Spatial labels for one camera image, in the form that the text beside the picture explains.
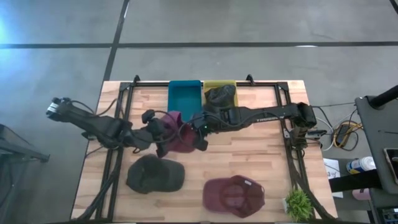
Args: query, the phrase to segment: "teal bin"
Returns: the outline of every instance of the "teal bin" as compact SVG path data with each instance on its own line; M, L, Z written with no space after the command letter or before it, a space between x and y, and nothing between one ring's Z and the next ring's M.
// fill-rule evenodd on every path
M179 80L169 82L167 111L180 111L182 120L189 121L192 115L201 112L201 82Z

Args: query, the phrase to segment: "green plant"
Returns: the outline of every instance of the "green plant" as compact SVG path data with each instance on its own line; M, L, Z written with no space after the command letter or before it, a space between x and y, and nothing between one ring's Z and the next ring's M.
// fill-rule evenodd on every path
M285 199L287 215L295 222L306 221L312 216L312 205L303 190L291 191Z

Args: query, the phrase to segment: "black floor stripe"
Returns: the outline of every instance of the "black floor stripe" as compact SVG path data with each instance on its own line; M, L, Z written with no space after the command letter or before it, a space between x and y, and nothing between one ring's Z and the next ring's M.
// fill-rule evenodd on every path
M196 42L196 43L129 43L118 48L174 49L174 48L223 48L223 47L370 47L398 46L398 41L379 42Z
M103 49L111 47L112 44L0 44L0 49Z
M121 29L115 34L120 40ZM367 42L195 42L195 43L123 43L123 44L0 44L0 49L105 49L111 48L110 62L116 49L173 49L173 48L225 48L225 47L382 47L398 46L398 41Z
M394 8L394 10L396 11L396 13L398 14L398 5L396 0L390 0L392 7Z
M127 8L128 8L128 5L129 5L129 2L130 2L130 0L124 0L123 1L122 10L121 10L120 16L119 16L118 27L116 28L116 32L114 34L112 48L111 48L111 53L109 53L109 58L108 58L108 62L106 64L103 81L109 81L109 79L111 78L113 63L114 63L114 59L116 57L116 51L118 49L120 36L122 34L123 24L124 24L124 20L125 20L125 16L126 16L126 13L127 13Z

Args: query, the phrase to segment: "butcher block tabletop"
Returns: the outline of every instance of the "butcher block tabletop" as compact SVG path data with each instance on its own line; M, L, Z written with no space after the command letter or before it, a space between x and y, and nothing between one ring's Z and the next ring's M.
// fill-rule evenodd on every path
M302 80L279 81L289 84L293 103L309 104ZM118 97L120 82L104 82L97 113L104 111ZM167 111L167 87L134 87L129 120L133 129L141 128L141 114L148 109ZM128 91L125 91L124 105ZM262 108L277 106L272 87L237 87L239 106ZM106 113L114 116L116 104ZM126 185L131 164L146 154L156 154L155 144L133 154L125 148L114 209L114 222L287 222L282 199L291 189L289 170L280 121L256 123L240 131L211 134L208 149L182 154L169 152L164 159L177 161L185 167L185 182L177 192L139 194ZM100 147L92 141L87 152ZM73 206L72 218L81 215L93 201L101 186L107 149L88 156L83 164L80 183ZM337 217L328 176L318 144L309 144L304 157L311 191L326 210ZM243 175L261 184L265 191L265 205L247 218L230 213L213 213L202 204L203 186L207 180ZM104 214L108 211L110 190L105 198Z

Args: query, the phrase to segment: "concrete floor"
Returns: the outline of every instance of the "concrete floor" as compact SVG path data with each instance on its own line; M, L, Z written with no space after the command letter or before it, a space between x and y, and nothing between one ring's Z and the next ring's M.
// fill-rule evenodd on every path
M112 43L122 4L2 0L0 44ZM388 0L131 0L120 43L398 41L397 24ZM51 154L48 163L29 165L10 223L69 219L87 141L80 129L47 119L45 110L54 96L96 108L110 51L0 49L0 123ZM398 46L119 49L110 80L243 79L250 73L258 80L305 80L311 104L328 105L396 85L397 65ZM325 111L335 123L353 109ZM324 157L370 155L359 136L355 151L332 148ZM362 221L356 214L339 211L344 220Z

